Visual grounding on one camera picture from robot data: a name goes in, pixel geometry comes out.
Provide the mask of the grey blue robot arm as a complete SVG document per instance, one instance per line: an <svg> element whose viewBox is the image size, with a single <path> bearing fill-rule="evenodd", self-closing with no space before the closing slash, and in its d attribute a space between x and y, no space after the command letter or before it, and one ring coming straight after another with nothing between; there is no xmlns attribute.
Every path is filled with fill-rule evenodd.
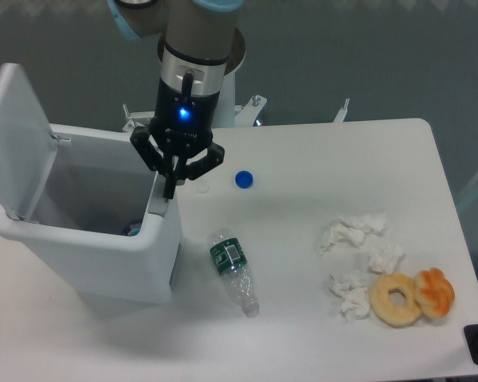
<svg viewBox="0 0 478 382"><path fill-rule="evenodd" d="M150 170L165 179L163 197L222 164L212 124L242 3L240 1L110 1L130 38L165 40L154 116L130 141Z"/></svg>

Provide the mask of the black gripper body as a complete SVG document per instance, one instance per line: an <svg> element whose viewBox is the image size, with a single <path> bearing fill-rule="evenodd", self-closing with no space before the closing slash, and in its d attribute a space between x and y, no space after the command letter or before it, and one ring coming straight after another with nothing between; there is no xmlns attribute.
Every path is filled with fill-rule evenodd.
<svg viewBox="0 0 478 382"><path fill-rule="evenodd" d="M211 131L219 94L184 95L159 82L155 116L149 130L164 154L193 158L213 140Z"/></svg>

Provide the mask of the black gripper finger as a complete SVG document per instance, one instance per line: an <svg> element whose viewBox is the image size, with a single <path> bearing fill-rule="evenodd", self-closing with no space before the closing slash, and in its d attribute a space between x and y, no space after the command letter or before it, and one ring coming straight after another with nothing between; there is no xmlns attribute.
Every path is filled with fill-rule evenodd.
<svg viewBox="0 0 478 382"><path fill-rule="evenodd" d="M173 199L177 185L173 157L169 154L160 154L151 143L151 138L152 135L147 127L136 127L131 133L130 142L147 168L165 177L163 197Z"/></svg>
<svg viewBox="0 0 478 382"><path fill-rule="evenodd" d="M186 180L194 181L223 163L225 149L212 143L206 149L206 155L197 161L187 163L188 157L179 156L175 166L175 184L182 185Z"/></svg>

